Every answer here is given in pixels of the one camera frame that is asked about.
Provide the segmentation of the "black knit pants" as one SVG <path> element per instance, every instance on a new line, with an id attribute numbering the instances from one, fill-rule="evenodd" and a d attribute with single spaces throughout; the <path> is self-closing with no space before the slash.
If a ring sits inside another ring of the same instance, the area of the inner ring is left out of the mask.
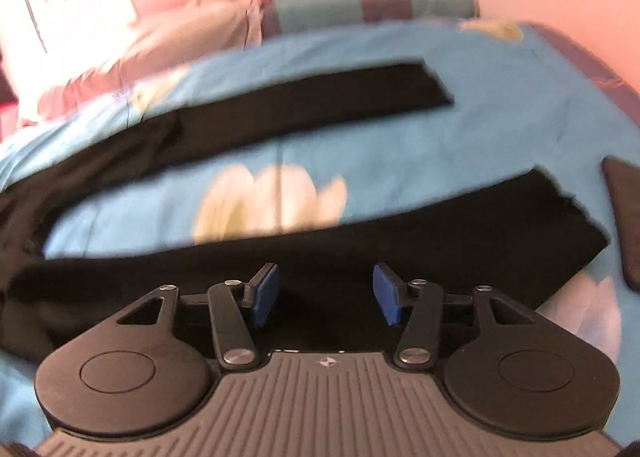
<path id="1" fill-rule="evenodd" d="M 267 262 L 280 267 L 285 297 L 262 338 L 265 347 L 389 349 L 392 338 L 370 288 L 378 262 L 451 292 L 494 284 L 538 307 L 608 247 L 605 232 L 538 169 L 403 214 L 329 229 L 124 258 L 43 257 L 58 217 L 109 188 L 294 132 L 451 104 L 421 63 L 317 75 L 173 110 L 16 181 L 1 194 L 3 349 L 39 363 L 157 286 L 201 292 Z"/>

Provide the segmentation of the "dark smartphone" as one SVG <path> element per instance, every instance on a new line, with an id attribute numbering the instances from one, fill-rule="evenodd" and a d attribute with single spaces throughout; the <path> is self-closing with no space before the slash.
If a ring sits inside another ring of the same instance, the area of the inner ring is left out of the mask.
<path id="1" fill-rule="evenodd" d="M 639 292 L 639 167 L 606 156 L 601 168 L 614 212 L 624 281 L 629 289 Z"/>

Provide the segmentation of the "grey pink pillow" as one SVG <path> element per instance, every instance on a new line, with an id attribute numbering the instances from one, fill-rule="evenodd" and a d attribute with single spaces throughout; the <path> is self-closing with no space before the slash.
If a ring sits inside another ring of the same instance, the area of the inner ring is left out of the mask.
<path id="1" fill-rule="evenodd" d="M 75 29 L 21 98 L 18 123 L 74 114 L 107 94 L 167 75 L 203 56 L 262 43 L 262 0 L 190 0 L 131 24 Z"/>

